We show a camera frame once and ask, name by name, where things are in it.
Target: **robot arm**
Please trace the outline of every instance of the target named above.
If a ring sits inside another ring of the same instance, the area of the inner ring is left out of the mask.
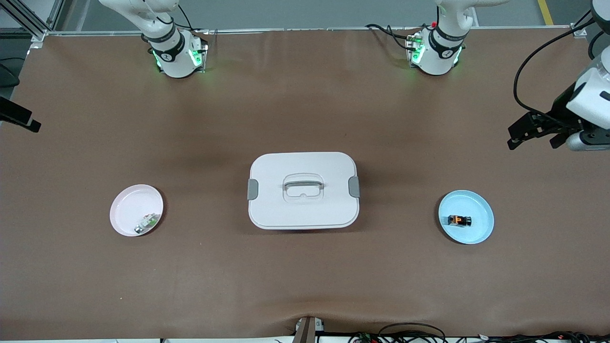
[[[610,3],[593,0],[591,13],[602,31],[610,32]],[[602,51],[546,113],[530,111],[508,128],[508,147],[554,134],[550,143],[572,151],[610,150],[610,46]]]
[[[464,38],[474,22],[472,8],[495,6],[509,0],[434,0],[439,10],[437,26],[423,28],[407,44],[409,61],[425,73],[442,75],[458,61]]]
[[[99,0],[127,18],[142,31],[143,38],[162,71],[172,78],[184,78],[203,68],[207,42],[176,27],[167,13],[178,7],[178,0]]]

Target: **white plastic container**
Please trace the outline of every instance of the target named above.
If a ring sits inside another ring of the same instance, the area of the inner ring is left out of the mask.
[[[250,220],[262,229],[344,228],[360,211],[356,164],[344,153],[279,153],[252,163]]]

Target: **black cable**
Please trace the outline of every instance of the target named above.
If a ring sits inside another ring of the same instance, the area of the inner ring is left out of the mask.
[[[22,60],[25,61],[26,59],[23,57],[9,57],[7,59],[0,59],[0,61],[8,61],[8,60]]]
[[[15,79],[15,81],[13,81],[13,83],[11,83],[11,84],[0,85],[0,88],[12,88],[12,87],[16,87],[17,85],[19,85],[20,81],[19,81],[19,78],[17,77],[17,75],[13,74],[13,72],[10,71],[10,69],[8,69],[4,64],[0,63],[0,68],[6,70],[6,72]]]
[[[174,21],[174,18],[172,18],[172,19],[171,19],[171,21],[170,21],[169,23],[164,22],[164,21],[163,21],[163,20],[161,20],[161,18],[159,18],[158,16],[157,16],[157,20],[159,20],[159,21],[160,21],[161,23],[163,23],[163,24],[166,24],[166,25],[171,25],[171,22],[172,22],[172,21]]]
[[[555,123],[557,123],[557,124],[559,124],[559,125],[561,125],[561,126],[565,126],[565,127],[567,127],[567,128],[573,128],[571,125],[568,125],[568,124],[564,123],[564,122],[563,122],[563,121],[561,121],[561,120],[557,120],[557,119],[555,119],[555,118],[553,118],[553,117],[551,117],[551,116],[549,116],[549,115],[547,115],[547,114],[545,114],[545,113],[542,113],[541,111],[539,111],[539,110],[537,110],[537,109],[535,109],[535,108],[533,108],[533,107],[530,107],[530,106],[527,106],[526,104],[524,104],[524,103],[523,103],[523,101],[521,101],[521,99],[519,99],[519,96],[518,96],[518,94],[517,94],[517,84],[519,83],[519,76],[521,75],[521,71],[523,71],[523,68],[525,67],[525,65],[526,65],[526,64],[529,62],[529,60],[531,60],[531,59],[532,59],[532,57],[534,57],[534,56],[535,56],[535,55],[536,55],[538,52],[540,52],[540,50],[542,50],[542,49],[546,48],[547,46],[549,46],[549,45],[553,44],[554,42],[556,42],[556,41],[558,41],[558,40],[560,40],[560,39],[562,39],[562,38],[564,38],[564,37],[567,37],[567,36],[569,36],[569,35],[573,34],[573,33],[574,33],[574,32],[576,32],[576,31],[579,31],[579,30],[584,29],[585,27],[587,27],[587,26],[589,26],[589,25],[593,24],[594,22],[595,22],[595,21],[594,21],[593,19],[591,19],[591,20],[587,21],[586,23],[584,23],[584,24],[582,24],[582,25],[580,25],[580,26],[576,26],[576,27],[574,27],[573,29],[571,29],[571,30],[569,30],[569,31],[567,31],[567,32],[564,32],[563,34],[558,35],[557,37],[555,37],[555,38],[551,39],[550,41],[548,41],[548,42],[544,43],[544,44],[543,44],[543,45],[541,45],[539,48],[537,48],[536,50],[534,50],[534,52],[532,52],[532,53],[531,53],[531,54],[530,54],[530,55],[529,55],[529,56],[528,56],[528,57],[527,57],[527,58],[526,58],[526,59],[523,61],[523,63],[521,63],[521,66],[520,66],[520,67],[519,67],[519,69],[517,70],[517,74],[515,74],[515,81],[513,82],[513,85],[512,85],[512,94],[513,94],[513,96],[514,96],[515,101],[517,102],[517,104],[519,104],[519,106],[523,107],[524,109],[526,109],[526,110],[528,110],[528,111],[530,111],[530,112],[533,112],[534,114],[538,114],[538,115],[541,115],[541,116],[543,116],[543,117],[546,117],[547,119],[549,119],[549,120],[551,120],[551,121],[554,121]]]
[[[406,343],[413,341],[415,339],[424,339],[425,341],[428,341],[428,338],[433,338],[434,342],[436,343],[436,339],[440,339],[443,343],[448,343],[447,342],[447,338],[445,337],[445,335],[443,336],[439,336],[437,334],[433,334],[433,333],[427,333],[424,331],[399,331],[394,333],[393,335],[400,335],[401,337],[413,337],[412,339],[406,341]]]
[[[182,9],[182,6],[178,5],[178,8],[180,9],[180,12],[182,12],[182,15],[184,15],[184,19],[187,20],[188,28],[191,29],[191,31],[192,31],[193,30],[193,26],[190,24],[190,20],[188,20],[187,14],[184,13],[184,10]]]
[[[542,336],[516,335],[510,337],[491,337],[486,340],[485,343],[547,343],[547,339],[568,340],[570,343],[590,343],[591,341],[596,341],[596,343],[604,343],[610,340],[610,335],[588,336],[582,332],[555,331]]]
[[[379,330],[379,332],[377,332],[377,334],[381,334],[384,330],[392,328],[392,327],[404,327],[404,326],[407,326],[407,325],[416,326],[416,327],[432,328],[432,329],[435,329],[436,331],[440,332],[441,335],[443,335],[444,338],[447,337],[443,330],[435,327],[434,325],[424,324],[424,323],[415,323],[415,322],[394,323],[394,324],[386,325],[386,326],[382,327]]]
[[[597,41],[597,39],[600,38],[603,34],[604,32],[600,31],[597,35],[594,35],[593,38],[591,38],[591,42],[589,43],[589,49],[587,49],[587,53],[589,54],[590,59],[595,58],[595,56],[593,55],[593,47],[595,46],[595,42]]]
[[[591,13],[591,10],[588,10],[587,13],[585,13],[577,22],[574,23],[574,26],[580,24],[581,21],[583,21],[585,18],[587,18],[587,16]]]
[[[377,24],[369,24],[369,25],[366,25],[365,27],[368,27],[369,29],[371,27],[374,27],[376,29],[381,30],[381,32],[385,33],[386,35],[392,35],[388,30],[384,29],[383,27],[381,27]],[[407,36],[403,36],[403,35],[394,34],[394,36],[396,36],[396,38],[400,38],[400,39],[407,39]]]
[[[398,41],[398,39],[397,39],[396,35],[394,34],[394,31],[392,31],[392,27],[391,27],[391,26],[389,26],[389,25],[388,25],[388,26],[387,26],[387,30],[388,30],[388,31],[390,31],[390,35],[392,35],[392,38],[394,38],[394,41],[396,42],[396,44],[398,44],[398,46],[400,46],[401,48],[403,48],[403,49],[405,49],[405,50],[408,50],[408,51],[415,51],[415,49],[414,49],[414,48],[411,48],[410,46],[408,46],[408,47],[407,47],[407,46],[404,46],[404,45],[402,45],[402,44],[401,44],[401,43]]]

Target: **black clamp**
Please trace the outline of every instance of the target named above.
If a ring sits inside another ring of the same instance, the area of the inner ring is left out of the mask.
[[[142,34],[142,40],[147,43],[163,43],[171,38],[176,32],[176,23],[174,23],[174,18],[171,19],[171,29],[163,36],[159,38],[151,38]]]
[[[464,38],[466,37],[466,35],[463,36],[450,36],[446,33],[444,33],[443,31],[441,31],[441,29],[439,29],[439,27],[435,27],[434,30],[432,30],[432,32],[430,32],[430,47],[436,51],[439,54],[439,58],[441,59],[450,59],[451,57],[453,57],[453,55],[458,52],[460,50],[460,48],[462,47],[461,44],[454,46],[452,48],[449,48],[448,46],[444,46],[442,44],[440,44],[436,38],[434,38],[434,31],[436,31],[439,36],[443,39],[449,40],[451,42],[461,42],[464,40]]]
[[[182,34],[180,34],[180,40],[178,44],[169,50],[158,50],[152,49],[155,52],[155,55],[159,56],[165,62],[174,62],[176,60],[176,56],[184,49],[185,39]]]
[[[23,108],[11,100],[0,96],[0,121],[21,126],[22,128],[38,132],[40,123],[32,119],[32,111]]]

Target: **gray latch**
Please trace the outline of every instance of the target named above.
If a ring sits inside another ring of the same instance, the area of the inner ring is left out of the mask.
[[[360,183],[358,182],[358,176],[350,177],[347,181],[347,186],[352,197],[360,198]]]
[[[254,200],[259,196],[259,182],[256,179],[248,179],[248,200]]]

